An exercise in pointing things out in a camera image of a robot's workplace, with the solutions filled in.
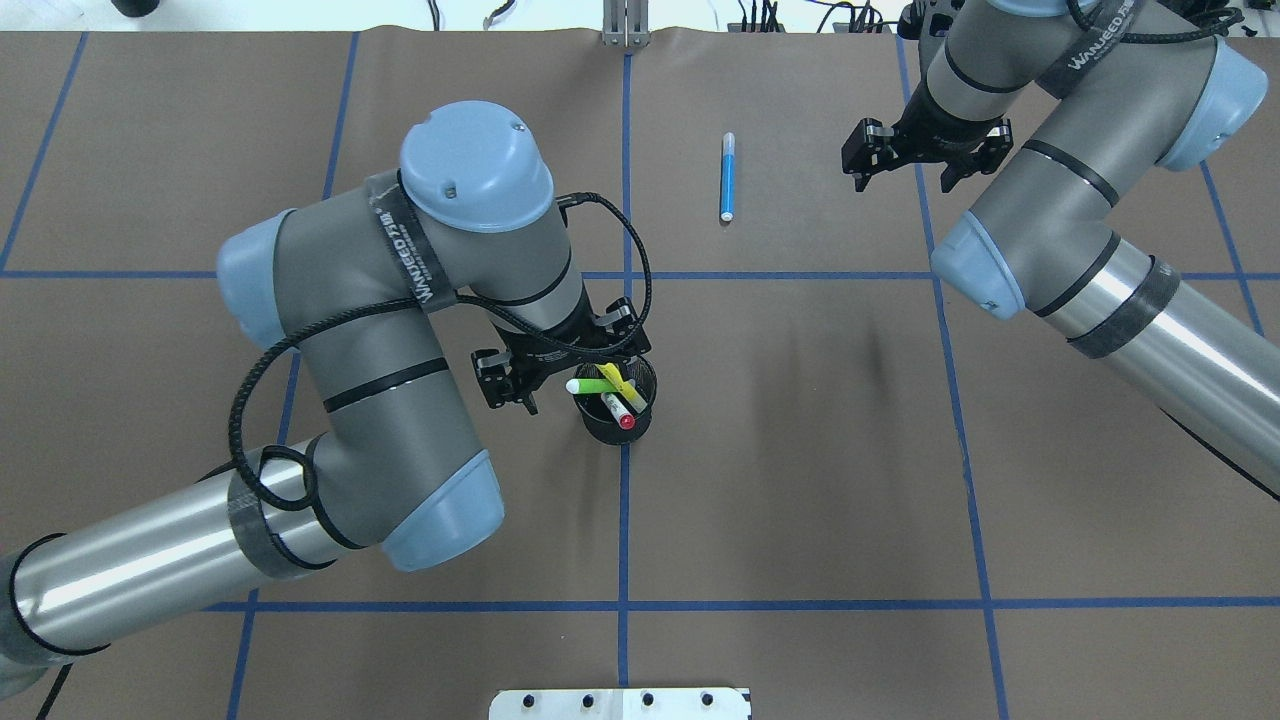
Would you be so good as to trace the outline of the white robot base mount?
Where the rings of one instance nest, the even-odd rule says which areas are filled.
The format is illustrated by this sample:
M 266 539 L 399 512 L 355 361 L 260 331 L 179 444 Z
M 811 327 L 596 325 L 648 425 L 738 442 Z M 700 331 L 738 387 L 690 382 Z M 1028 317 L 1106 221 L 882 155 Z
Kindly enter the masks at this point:
M 750 691 L 732 687 L 512 689 L 489 719 L 751 719 Z

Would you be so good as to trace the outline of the grey robot arm image-right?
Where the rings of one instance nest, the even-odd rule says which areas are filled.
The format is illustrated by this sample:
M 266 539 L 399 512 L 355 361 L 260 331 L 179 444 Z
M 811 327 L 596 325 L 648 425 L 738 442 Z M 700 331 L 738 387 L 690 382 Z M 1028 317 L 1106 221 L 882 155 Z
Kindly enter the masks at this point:
M 1106 222 L 1147 170 L 1220 149 L 1267 76 L 1157 1 L 968 1 L 919 42 L 900 119 L 844 145 L 856 188 L 916 163 L 942 191 L 989 176 L 933 273 L 992 316 L 1033 311 L 1276 497 L 1277 348 Z

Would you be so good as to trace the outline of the grey robot arm image-left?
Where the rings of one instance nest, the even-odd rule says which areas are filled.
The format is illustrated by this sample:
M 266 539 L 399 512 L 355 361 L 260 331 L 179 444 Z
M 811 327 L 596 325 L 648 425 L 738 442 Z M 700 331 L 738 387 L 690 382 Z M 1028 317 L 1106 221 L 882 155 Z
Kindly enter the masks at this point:
M 490 407 L 650 350 L 649 306 L 595 314 L 531 129 L 470 100 L 413 126 L 396 169 L 229 238 L 218 283 L 261 350 L 195 484 L 3 559 L 3 693 L 114 641 L 378 546 L 401 571 L 492 536 L 504 505 L 430 315 L 484 310 Z

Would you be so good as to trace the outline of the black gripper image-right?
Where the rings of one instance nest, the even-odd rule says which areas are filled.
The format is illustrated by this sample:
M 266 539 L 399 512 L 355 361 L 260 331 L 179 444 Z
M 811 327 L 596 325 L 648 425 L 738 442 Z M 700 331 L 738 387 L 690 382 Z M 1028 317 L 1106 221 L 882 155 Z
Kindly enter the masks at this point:
M 950 193 L 974 174 L 996 173 L 1011 149 L 1012 124 L 1009 118 L 1000 118 L 986 132 L 986 120 L 963 119 L 946 111 L 927 85 L 918 85 L 892 127 L 876 118 L 863 118 L 856 123 L 841 147 L 841 168 L 845 176 L 852 177 L 854 188 L 860 193 L 872 177 L 901 167 L 900 158 L 908 161 L 946 161 L 940 190 Z

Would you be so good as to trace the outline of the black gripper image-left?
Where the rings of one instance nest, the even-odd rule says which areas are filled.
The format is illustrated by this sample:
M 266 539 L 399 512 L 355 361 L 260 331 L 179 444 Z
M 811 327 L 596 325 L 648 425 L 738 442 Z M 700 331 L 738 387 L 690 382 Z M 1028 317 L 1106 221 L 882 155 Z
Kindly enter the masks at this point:
M 641 313 L 631 299 L 612 302 L 603 315 L 591 302 L 576 300 L 548 327 L 539 327 L 530 310 L 535 304 L 500 304 L 503 348 L 471 352 L 477 386 L 489 409 L 515 404 L 530 415 L 539 407 L 532 395 L 556 373 L 582 364 L 625 365 L 652 351 Z

